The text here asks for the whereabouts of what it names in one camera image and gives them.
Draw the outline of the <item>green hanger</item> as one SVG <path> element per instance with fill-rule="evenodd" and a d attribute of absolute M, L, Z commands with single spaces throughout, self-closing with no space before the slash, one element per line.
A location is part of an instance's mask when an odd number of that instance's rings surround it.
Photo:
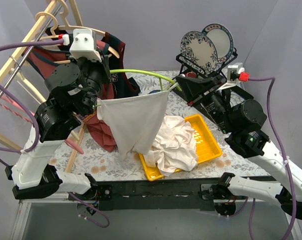
<path fill-rule="evenodd" d="M 97 101 L 97 109 L 98 110 L 106 110 L 110 107 L 117 107 L 119 109 L 145 109 L 150 110 L 151 108 L 157 109 L 163 109 L 163 111 L 166 111 L 167 108 L 167 102 L 169 93 L 174 89 L 178 88 L 179 90 L 179 84 L 177 81 L 164 76 L 159 73 L 151 72 L 151 71 L 144 71 L 140 69 L 116 69 L 111 70 L 111 73 L 134 73 L 139 75 L 145 75 L 145 76 L 152 76 L 159 79 L 160 82 L 160 92 L 158 93 L 152 93 L 152 94 L 145 94 L 145 95 L 139 95 L 134 97 L 127 97 L 127 98 L 118 98 L 118 99 L 111 99 L 111 100 L 101 100 L 98 99 Z"/>

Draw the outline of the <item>cream hanger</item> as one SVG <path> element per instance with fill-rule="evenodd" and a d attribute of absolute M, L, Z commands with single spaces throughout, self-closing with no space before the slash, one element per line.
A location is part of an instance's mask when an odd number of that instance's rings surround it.
<path fill-rule="evenodd" d="M 52 36 L 57 35 L 55 33 L 56 29 L 65 30 L 65 31 L 66 30 L 75 30 L 75 29 L 83 29 L 83 30 L 88 29 L 88 30 L 92 30 L 96 34 L 101 35 L 103 37 L 106 35 L 106 33 L 104 31 L 101 31 L 101 30 L 98 30 L 98 29 L 95 29 L 95 28 L 91 28 L 91 27 L 83 26 L 83 21 L 82 21 L 82 18 L 81 18 L 79 8 L 78 8 L 78 4 L 77 4 L 76 0 L 69 0 L 69 5 L 70 5 L 70 8 L 71 8 L 71 11 L 73 13 L 73 16 L 74 16 L 74 19 L 75 19 L 76 23 L 80 24 L 80 25 L 77 25 L 77 26 L 70 25 L 68 20 L 67 20 L 67 16 L 69 14 L 69 7 L 68 7 L 67 3 L 63 0 L 55 0 L 55 2 L 59 3 L 61 5 L 62 9 L 63 9 L 62 12 L 58 11 L 58 13 L 60 14 L 60 18 L 63 21 L 64 25 L 59 25 L 58 20 L 56 19 L 56 17 L 53 16 L 53 14 L 49 13 L 48 11 L 38 12 L 35 16 L 36 20 L 38 20 L 41 16 L 45 16 L 45 17 L 48 17 L 48 18 L 53 20 L 54 25 L 53 25 L 53 28 L 51 30 Z"/>
<path fill-rule="evenodd" d="M 53 39 L 53 38 L 54 39 L 59 39 L 59 36 L 58 35 L 43 36 L 39 39 L 39 41 L 43 41 L 45 39 Z M 112 47 L 108 47 L 107 50 L 110 52 L 109 56 L 114 55 L 116 58 L 120 57 L 119 53 L 115 49 L 113 49 Z"/>
<path fill-rule="evenodd" d="M 17 72 L 17 83 L 38 103 L 42 104 L 46 101 L 40 91 L 21 73 Z"/>

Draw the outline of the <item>red tank top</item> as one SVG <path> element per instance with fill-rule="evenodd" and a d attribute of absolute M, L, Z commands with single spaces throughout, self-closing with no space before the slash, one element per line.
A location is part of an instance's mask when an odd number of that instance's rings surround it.
<path fill-rule="evenodd" d="M 115 49 L 120 56 L 123 56 L 122 49 L 117 44 L 111 43 L 110 40 L 97 40 L 97 46 L 106 49 L 106 44 L 109 47 Z M 51 75 L 57 66 L 53 62 L 63 61 L 69 59 L 69 51 L 63 50 L 48 50 L 41 46 L 35 46 L 32 52 L 28 56 L 28 62 L 31 66 L 44 78 L 46 79 Z M 111 60 L 120 60 L 116 57 L 109 58 L 109 67 L 111 69 Z M 115 86 L 113 83 L 104 84 L 103 87 L 103 99 L 114 99 L 115 98 Z M 87 125 L 87 129 L 93 138 L 93 140 L 100 145 L 103 149 L 108 152 L 112 152 L 116 146 L 116 142 L 112 135 L 112 132 L 108 125 L 102 120 L 98 120 L 96 111 L 91 115 L 79 116 L 82 122 Z"/>

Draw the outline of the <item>white camisole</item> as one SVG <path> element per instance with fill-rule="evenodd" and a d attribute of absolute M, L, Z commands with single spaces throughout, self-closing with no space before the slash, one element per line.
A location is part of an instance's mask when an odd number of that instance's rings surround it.
<path fill-rule="evenodd" d="M 161 127 L 169 93 L 165 91 L 122 99 L 98 99 L 97 118 L 110 127 L 118 147 L 119 158 L 128 152 L 146 154 Z"/>

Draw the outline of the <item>cream hanger front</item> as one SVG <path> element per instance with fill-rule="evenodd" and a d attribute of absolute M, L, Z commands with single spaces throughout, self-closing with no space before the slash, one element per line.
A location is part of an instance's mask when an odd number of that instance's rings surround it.
<path fill-rule="evenodd" d="M 17 83 L 38 103 L 42 104 L 46 101 L 40 91 L 21 73 L 17 72 Z"/>

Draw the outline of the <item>white tank top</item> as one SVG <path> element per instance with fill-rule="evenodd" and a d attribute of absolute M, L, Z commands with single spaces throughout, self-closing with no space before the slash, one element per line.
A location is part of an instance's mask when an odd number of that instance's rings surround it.
<path fill-rule="evenodd" d="M 156 167 L 164 176 L 177 169 L 191 171 L 198 164 L 195 129 L 184 118 L 164 117 L 151 149 L 144 155 L 146 166 Z"/>

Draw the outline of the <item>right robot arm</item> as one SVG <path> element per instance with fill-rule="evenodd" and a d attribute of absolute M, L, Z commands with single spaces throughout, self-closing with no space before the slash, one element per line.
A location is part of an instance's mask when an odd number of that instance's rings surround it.
<path fill-rule="evenodd" d="M 283 150 L 278 149 L 261 128 L 270 113 L 264 113 L 256 100 L 250 98 L 230 106 L 226 94 L 239 82 L 250 80 L 248 73 L 231 73 L 228 78 L 218 75 L 209 78 L 177 76 L 176 81 L 190 105 L 196 98 L 209 118 L 222 133 L 229 136 L 225 142 L 238 155 L 255 163 L 274 179 L 263 182 L 245 179 L 232 173 L 223 173 L 218 183 L 202 190 L 206 199 L 228 199 L 232 196 L 248 196 L 272 202 L 281 209 L 302 220 L 302 169 L 295 165 Z"/>

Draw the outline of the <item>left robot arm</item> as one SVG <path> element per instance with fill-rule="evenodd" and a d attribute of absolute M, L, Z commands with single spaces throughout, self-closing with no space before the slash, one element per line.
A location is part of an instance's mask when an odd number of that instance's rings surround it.
<path fill-rule="evenodd" d="M 6 168 L 14 181 L 15 199 L 41 199 L 57 192 L 74 193 L 81 200 L 92 200 L 99 193 L 96 180 L 88 173 L 73 174 L 49 164 L 56 149 L 71 131 L 81 125 L 77 116 L 93 114 L 102 85 L 110 79 L 109 57 L 101 50 L 72 53 L 70 63 L 57 66 L 45 79 L 48 99 L 35 112 L 33 127 L 23 152 L 14 166 Z"/>

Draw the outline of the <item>navy tank top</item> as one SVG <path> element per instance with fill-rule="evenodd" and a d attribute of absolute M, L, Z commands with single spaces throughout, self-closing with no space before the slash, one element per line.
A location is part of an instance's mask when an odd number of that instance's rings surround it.
<path fill-rule="evenodd" d="M 116 36 L 106 32 L 102 41 L 112 47 L 119 54 L 119 58 L 115 56 L 109 57 L 110 70 L 119 70 L 124 68 L 123 58 L 125 51 L 125 43 Z M 110 83 L 103 85 L 104 99 L 120 99 L 138 96 L 141 92 L 139 85 L 134 78 L 127 78 L 126 73 L 112 73 Z"/>

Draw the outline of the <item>red mug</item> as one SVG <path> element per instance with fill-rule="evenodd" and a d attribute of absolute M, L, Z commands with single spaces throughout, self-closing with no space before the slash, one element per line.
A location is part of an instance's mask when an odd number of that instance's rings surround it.
<path fill-rule="evenodd" d="M 194 72 L 188 72 L 188 73 L 186 74 L 186 76 L 187 76 L 187 77 L 196 78 L 196 73 L 194 73 Z"/>

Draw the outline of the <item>floral blue plate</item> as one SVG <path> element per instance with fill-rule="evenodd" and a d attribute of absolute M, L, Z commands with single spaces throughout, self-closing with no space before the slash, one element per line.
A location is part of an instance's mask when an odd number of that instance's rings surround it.
<path fill-rule="evenodd" d="M 198 71 L 209 75 L 217 66 L 217 52 L 212 41 L 202 32 L 190 31 L 181 39 L 180 52 Z"/>

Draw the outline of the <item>green rimmed white plate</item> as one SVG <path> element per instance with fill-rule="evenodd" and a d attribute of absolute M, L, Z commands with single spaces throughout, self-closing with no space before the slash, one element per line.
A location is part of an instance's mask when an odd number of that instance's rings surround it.
<path fill-rule="evenodd" d="M 232 56 L 234 42 L 228 28 L 219 23 L 211 23 L 202 30 L 202 33 L 204 33 L 214 44 L 219 63 L 227 61 Z"/>

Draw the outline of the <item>wooden clothes rack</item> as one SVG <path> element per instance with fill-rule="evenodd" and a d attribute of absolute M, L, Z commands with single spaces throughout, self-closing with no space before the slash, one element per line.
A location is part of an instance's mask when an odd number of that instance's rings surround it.
<path fill-rule="evenodd" d="M 35 24 L 28 32 L 28 34 L 24 37 L 23 42 L 31 40 L 38 41 L 41 36 L 45 33 L 45 29 L 48 28 L 48 26 L 50 25 L 51 21 L 53 20 L 53 17 L 55 17 L 55 15 L 59 13 L 60 8 L 63 7 L 65 10 L 68 9 L 67 4 L 63 0 L 49 0 L 47 1 L 47 3 L 47 8 L 42 13 L 40 13 L 38 18 L 36 18 Z M 3 67 L 0 69 L 0 83 L 3 81 L 4 77 L 9 74 L 9 71 L 11 69 L 14 70 L 5 85 L 3 86 L 5 89 L 8 88 L 8 86 L 11 84 L 11 82 L 25 63 L 32 49 L 32 46 L 23 46 L 17 48 L 7 60 L 7 62 L 3 65 Z M 82 127 L 79 135 L 77 135 L 76 133 L 72 133 L 72 136 L 78 141 L 77 143 L 74 143 L 71 140 L 66 141 L 67 145 L 73 149 L 67 170 L 72 169 L 76 155 L 78 153 L 84 153 L 83 150 L 80 148 L 79 144 L 82 142 L 85 129 L 85 126 Z M 0 151 L 20 153 L 20 150 L 22 149 L 19 145 L 6 138 L 2 134 L 0 134 L 0 144 L 4 146 L 0 147 Z"/>

